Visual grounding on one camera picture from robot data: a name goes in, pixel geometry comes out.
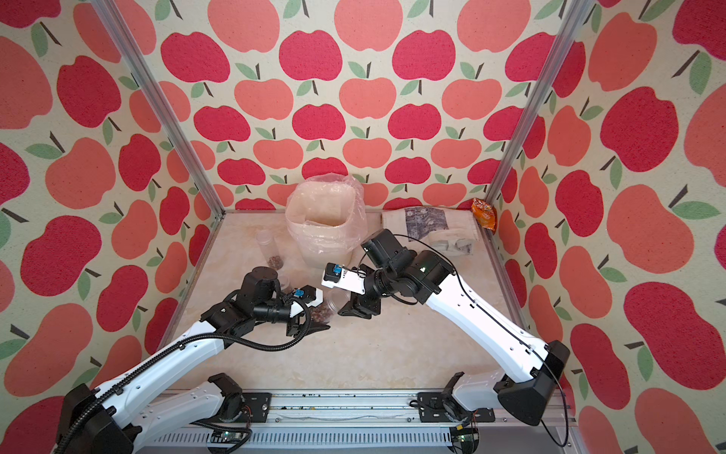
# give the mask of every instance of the black cable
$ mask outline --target black cable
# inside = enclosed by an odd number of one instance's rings
[[[227,298],[231,298],[233,293],[236,293],[237,291],[231,292]],[[312,323],[312,316],[310,313],[310,308],[307,304],[300,303],[300,305],[303,308],[303,311],[305,312],[305,323],[303,324],[303,327],[300,329],[300,333],[296,337],[293,338],[292,341],[286,342],[284,344],[280,345],[265,345],[265,344],[258,344],[257,342],[252,342],[247,339],[242,339],[234,336],[230,336],[227,334],[221,334],[221,333],[201,333],[201,334],[195,334],[194,336],[190,336],[186,339],[182,339],[181,341],[177,341],[175,344],[170,345],[166,347],[164,350],[161,351],[158,355],[150,357],[146,362],[143,362],[139,365],[136,369],[133,369],[131,372],[129,372],[128,375],[126,375],[124,378],[122,378],[117,384],[111,386],[108,391],[106,391],[104,394],[101,395],[98,399],[96,399],[92,404],[90,404],[86,409],[81,412],[81,414],[77,417],[77,419],[73,422],[73,424],[70,425],[68,428],[68,432],[66,432],[66,435],[60,440],[58,443],[58,446],[56,446],[55,450],[53,451],[54,454],[63,454],[65,450],[68,448],[68,445],[70,444],[70,441],[76,436],[76,434],[81,430],[81,428],[88,422],[88,420],[96,413],[97,410],[99,410],[99,407],[102,406],[103,402],[108,400],[109,397],[111,397],[113,394],[121,394],[123,393],[123,388],[131,383],[134,378],[141,375],[143,372],[145,372],[147,369],[151,368],[154,364],[161,361],[164,357],[169,356],[171,353],[175,352],[177,349],[183,350],[187,344],[190,344],[192,342],[200,341],[202,339],[221,339],[223,341],[229,341],[234,342],[236,344],[242,344],[244,346],[248,346],[255,350],[261,350],[263,352],[281,352],[282,350],[286,350],[291,348],[292,346],[296,345],[299,341],[303,340],[303,337],[307,335],[310,325]]]
[[[398,296],[393,295],[393,294],[386,295],[386,296],[390,296],[391,298],[395,299],[396,301],[401,302],[403,304],[408,304],[409,306],[415,306],[416,304],[418,304],[418,301],[406,301],[405,299],[401,299]]]
[[[558,388],[560,389],[560,393],[562,394],[562,406],[563,406],[563,409],[564,409],[564,411],[565,411],[565,441],[564,441],[564,442],[562,442],[562,443],[558,443],[558,442],[557,442],[557,440],[555,440],[555,438],[554,438],[554,437],[552,436],[552,434],[550,433],[550,430],[549,430],[549,429],[547,428],[547,426],[545,425],[545,422],[544,422],[544,421],[542,421],[541,419],[539,420],[539,422],[540,422],[540,423],[542,423],[542,426],[544,427],[544,430],[545,430],[545,431],[547,432],[547,435],[549,435],[549,436],[550,436],[550,438],[552,439],[552,441],[553,441],[553,442],[554,442],[554,443],[555,443],[555,444],[556,444],[557,446],[559,446],[559,447],[565,447],[565,446],[567,446],[567,441],[569,440],[569,437],[570,437],[570,421],[569,421],[569,418],[568,418],[568,416],[567,416],[567,402],[566,402],[566,400],[565,400],[565,390],[564,390],[564,389],[562,389],[562,385],[560,384],[560,381],[558,380],[557,376],[556,376],[556,375],[555,375],[555,374],[554,374],[554,373],[552,372],[552,369],[550,369],[550,366],[549,366],[549,365],[547,365],[547,363],[545,362],[545,360],[543,360],[543,359],[542,359],[542,357],[541,357],[541,356],[539,356],[539,354],[538,354],[538,353],[537,353],[537,352],[535,351],[535,349],[531,348],[531,347],[530,347],[530,346],[529,346],[529,345],[528,345],[527,343],[525,343],[525,342],[524,342],[524,341],[523,341],[522,339],[520,339],[520,338],[519,338],[519,337],[517,337],[517,336],[516,336],[516,335],[515,335],[514,333],[512,333],[511,331],[509,331],[509,330],[507,329],[507,327],[505,327],[505,326],[504,326],[504,325],[503,325],[503,324],[502,324],[502,323],[501,323],[501,322],[500,322],[499,320],[497,320],[497,319],[496,319],[496,318],[495,318],[495,317],[494,317],[494,316],[493,316],[492,314],[489,314],[489,313],[488,313],[488,312],[486,311],[486,309],[484,309],[484,308],[483,308],[482,306],[480,306],[480,305],[479,305],[479,303],[477,303],[477,302],[476,302],[476,300],[474,300],[474,298],[472,298],[472,297],[471,297],[471,295],[469,295],[469,292],[468,292],[468,291],[466,290],[466,288],[464,288],[464,283],[463,283],[463,282],[461,281],[461,276],[459,275],[459,271],[458,271],[458,270],[456,269],[456,266],[454,266],[454,263],[453,263],[453,262],[452,262],[451,260],[449,260],[449,258],[448,258],[448,257],[444,256],[443,254],[441,254],[440,252],[438,252],[438,251],[437,251],[436,249],[432,248],[431,246],[429,246],[428,244],[424,243],[423,241],[421,241],[421,240],[418,240],[417,238],[413,238],[413,237],[410,237],[410,236],[408,236],[408,235],[403,235],[403,234],[401,234],[401,233],[394,233],[394,234],[393,234],[393,236],[396,236],[396,237],[404,237],[404,238],[408,238],[408,239],[410,239],[410,240],[414,240],[414,241],[417,241],[418,243],[421,243],[421,244],[423,244],[423,245],[424,245],[425,247],[427,247],[427,248],[429,248],[430,250],[432,250],[432,251],[433,251],[433,252],[434,252],[434,253],[435,253],[436,255],[438,255],[438,256],[439,256],[439,257],[441,257],[442,259],[446,260],[446,261],[447,261],[447,262],[448,262],[448,263],[449,263],[449,264],[450,264],[450,265],[452,266],[452,268],[454,269],[454,273],[456,274],[457,280],[459,281],[459,287],[461,287],[461,290],[462,290],[462,292],[463,292],[463,293],[464,293],[464,294],[466,295],[466,297],[467,297],[467,298],[469,298],[469,301],[471,301],[471,302],[472,302],[473,304],[475,304],[475,305],[476,305],[476,306],[477,306],[477,307],[478,307],[478,308],[479,308],[479,309],[480,309],[480,310],[481,310],[481,311],[482,311],[483,313],[487,314],[487,315],[489,316],[489,318],[491,318],[491,319],[492,319],[492,320],[493,320],[493,321],[494,321],[494,322],[495,322],[496,324],[498,324],[498,325],[499,325],[499,327],[500,327],[501,329],[503,329],[503,330],[504,330],[504,331],[506,331],[506,332],[507,332],[507,333],[508,333],[508,334],[509,334],[510,336],[512,336],[512,337],[513,337],[514,339],[516,339],[516,340],[517,340],[517,342],[519,342],[520,344],[522,344],[522,345],[524,345],[525,347],[527,347],[528,349],[530,349],[530,350],[532,351],[532,353],[534,353],[534,355],[535,355],[535,356],[536,356],[537,358],[539,358],[539,360],[540,360],[540,361],[542,361],[542,364],[543,364],[543,365],[544,365],[544,366],[545,366],[545,367],[547,368],[547,370],[548,370],[548,371],[550,372],[550,376],[552,376],[552,378],[553,378],[553,379],[555,380],[555,383],[557,384],[557,387],[558,387]]]

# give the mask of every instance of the orange snack bag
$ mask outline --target orange snack bag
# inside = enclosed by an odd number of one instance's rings
[[[492,232],[497,231],[497,210],[480,198],[475,198],[471,203],[471,212],[474,213],[476,221],[485,229]]]

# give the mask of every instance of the apple wallpaper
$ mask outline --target apple wallpaper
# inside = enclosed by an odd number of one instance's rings
[[[141,5],[157,25],[154,37],[132,28],[158,43],[140,46],[147,64],[172,105],[191,104],[181,127],[223,204],[244,210],[284,208],[327,172],[354,175],[371,208],[467,208],[486,194],[569,3]],[[561,96],[584,62],[573,49]],[[543,140],[533,133],[532,153]]]
[[[571,348],[591,453],[726,452],[726,4],[602,0],[573,49],[496,197],[500,258]]]
[[[104,37],[87,2],[0,6],[2,454],[49,453],[66,392],[157,349],[214,221]]]

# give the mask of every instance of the clear plastic jar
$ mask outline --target clear plastic jar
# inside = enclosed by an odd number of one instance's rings
[[[293,291],[293,287],[290,285],[290,278],[286,274],[277,273],[277,280],[280,282],[280,290],[283,293]]]
[[[262,256],[267,261],[267,266],[275,270],[282,268],[285,263],[282,261],[280,250],[277,249],[277,242],[275,242],[272,232],[260,230],[257,232],[255,239],[257,244],[260,245],[260,251],[262,251]]]
[[[351,298],[351,292],[342,288],[334,288],[323,296],[318,307],[311,308],[314,322],[329,323],[330,320],[346,305]]]

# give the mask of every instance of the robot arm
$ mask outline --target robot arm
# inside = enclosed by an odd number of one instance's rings
[[[225,374],[210,377],[189,392],[150,403],[202,361],[226,349],[232,344],[230,339],[277,351],[310,333],[328,329],[312,320],[300,324],[301,312],[320,303],[322,292],[318,288],[306,285],[282,294],[274,270],[253,269],[240,290],[202,314],[201,320],[171,346],[94,390],[82,384],[66,394],[56,453],[131,454],[147,441],[194,421],[213,416],[223,421],[235,419],[244,406],[242,389]],[[282,346],[241,339],[255,324],[264,322],[285,322],[287,334],[295,338]]]
[[[453,388],[457,400],[453,405],[474,411],[481,401],[478,396],[493,391],[517,419],[539,424],[569,358],[567,347],[527,333],[476,294],[453,264],[432,251],[417,254],[405,248],[389,230],[374,233],[362,247],[377,269],[328,264],[323,274],[324,286],[351,292],[351,300],[338,314],[370,319],[380,314],[381,298],[395,293],[414,297],[456,323],[504,370],[495,384],[468,381],[466,390]]]

